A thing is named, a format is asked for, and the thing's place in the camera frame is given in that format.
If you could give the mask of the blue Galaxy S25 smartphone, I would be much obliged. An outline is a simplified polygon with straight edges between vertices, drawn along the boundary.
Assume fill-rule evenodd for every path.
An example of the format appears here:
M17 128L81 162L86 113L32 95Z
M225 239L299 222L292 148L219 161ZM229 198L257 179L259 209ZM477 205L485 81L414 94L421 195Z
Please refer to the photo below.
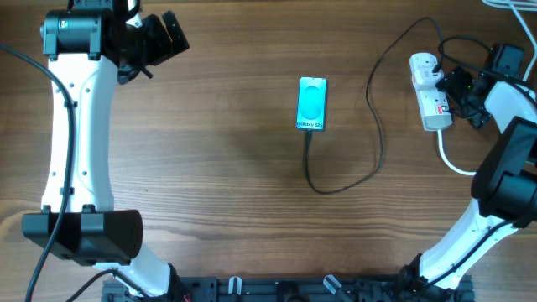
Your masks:
M326 120L327 79L301 77L297 97L295 127L305 131L323 131Z

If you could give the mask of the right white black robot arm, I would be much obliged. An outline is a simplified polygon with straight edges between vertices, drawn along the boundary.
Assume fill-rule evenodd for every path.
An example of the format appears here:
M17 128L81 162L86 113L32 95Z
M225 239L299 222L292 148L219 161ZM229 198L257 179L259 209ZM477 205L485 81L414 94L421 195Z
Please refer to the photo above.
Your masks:
M536 220L536 176L524 170L536 162L536 100L518 78L524 51L495 44L481 71L482 103L501 135L472 179L472 200L456 224L432 248L404 266L399 294L445 301L465 272L496 243Z

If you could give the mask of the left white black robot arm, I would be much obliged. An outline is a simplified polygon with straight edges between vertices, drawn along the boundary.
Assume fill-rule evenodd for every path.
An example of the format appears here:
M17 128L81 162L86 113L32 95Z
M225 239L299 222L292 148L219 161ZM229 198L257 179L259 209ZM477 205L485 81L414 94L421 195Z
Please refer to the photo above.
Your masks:
M138 75L186 51L172 12L139 15L138 1L71 1L40 29L52 81L50 173L23 234L44 255L111 274L132 299L187 301L175 268L143 243L138 211L118 211L109 176L113 94Z

